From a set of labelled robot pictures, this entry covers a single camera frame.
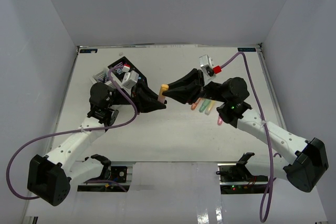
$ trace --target white wall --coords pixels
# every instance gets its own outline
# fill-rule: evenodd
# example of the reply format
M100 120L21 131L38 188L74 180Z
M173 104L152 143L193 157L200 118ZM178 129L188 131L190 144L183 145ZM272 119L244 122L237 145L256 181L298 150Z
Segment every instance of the white wall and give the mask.
M267 67L287 127L324 141L329 170L318 191L336 223L336 0L287 0L265 41Z
M52 0L76 45L263 42L286 0Z
M11 155L55 125L76 48L50 0L0 0L0 222L20 223L25 201L5 182ZM24 150L12 168L14 187L27 195L30 159Z

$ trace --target colorful marker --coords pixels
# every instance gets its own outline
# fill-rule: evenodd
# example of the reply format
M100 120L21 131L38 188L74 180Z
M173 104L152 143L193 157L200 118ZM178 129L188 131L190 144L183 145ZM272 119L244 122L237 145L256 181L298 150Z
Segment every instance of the colorful marker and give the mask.
M211 100L205 99L204 102L202 103L199 111L202 113L206 109L206 107L208 107L210 102L211 102Z
M202 98L198 98L196 102L191 104L191 110L195 110L195 108L198 106Z
M222 123L223 123L223 120L222 120L222 118L219 115L218 116L218 120L217 120L217 125L221 126Z
M164 101L166 100L166 97L164 95L162 95L162 93L164 91L167 91L169 89L169 86L167 84L162 84L160 91L159 91L159 97L157 98L157 100L161 103L164 103Z
M208 107L206 107L206 110L205 110L204 113L206 115L210 115L210 112L213 109L213 107L215 106L215 104L216 104L216 101L211 101L210 104L208 105Z

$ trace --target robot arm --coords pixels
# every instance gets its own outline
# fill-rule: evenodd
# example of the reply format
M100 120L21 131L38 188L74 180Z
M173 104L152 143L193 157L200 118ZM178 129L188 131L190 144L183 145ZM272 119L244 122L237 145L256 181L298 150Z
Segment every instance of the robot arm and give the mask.
M285 159L275 160L275 175L287 179L302 191L310 192L329 166L324 143L317 138L308 141L272 122L263 122L259 113L244 101L249 96L244 79L235 77L222 84L215 83L212 80L221 72L220 66L214 67L208 55L199 60L200 70L193 69L180 80L168 84L169 90L164 91L163 95L183 104L192 104L198 98L223 102L217 108L223 122L255 136L265 144L267 139L263 124L267 123L272 148ZM232 176L269 176L269 162L255 157L254 153L246 153L231 172Z
M147 86L147 82L139 80L132 87L130 99L134 102L139 113L148 113L165 109L166 105L158 102L156 95ZM87 157L84 162L76 162L80 155L99 137L107 131L85 130L113 125L118 110L113 105L129 104L128 101L112 87L98 82L90 89L90 111L78 133L71 134L57 148L44 157L36 155L29 164L28 190L57 206L64 201L70 187L90 179L109 179L111 161L106 157L95 154Z

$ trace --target yellow object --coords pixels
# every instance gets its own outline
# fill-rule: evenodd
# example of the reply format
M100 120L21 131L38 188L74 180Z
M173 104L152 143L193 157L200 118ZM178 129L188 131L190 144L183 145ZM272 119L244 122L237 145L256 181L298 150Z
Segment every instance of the yellow object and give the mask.
M198 98L196 102L191 104L191 110L195 110L195 108L198 106L198 104L200 103L201 100L202 100L202 98Z
M212 108L214 107L214 105L216 104L216 101L211 101L210 104L208 105L208 107L206 107L206 110L205 110L205 114L206 115L210 115L210 112L212 110Z
M162 84L160 91L159 91L159 97L157 98L157 100L161 103L164 103L164 101L166 100L166 97L164 95L162 95L162 93L164 91L167 91L169 89L169 86L167 84Z

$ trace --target pink marker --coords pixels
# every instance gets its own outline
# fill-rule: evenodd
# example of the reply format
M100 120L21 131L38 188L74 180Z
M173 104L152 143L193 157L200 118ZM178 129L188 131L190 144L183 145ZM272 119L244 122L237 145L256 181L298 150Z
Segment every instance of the pink marker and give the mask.
M222 123L223 123L223 120L221 119L220 116L218 116L217 125L221 126Z

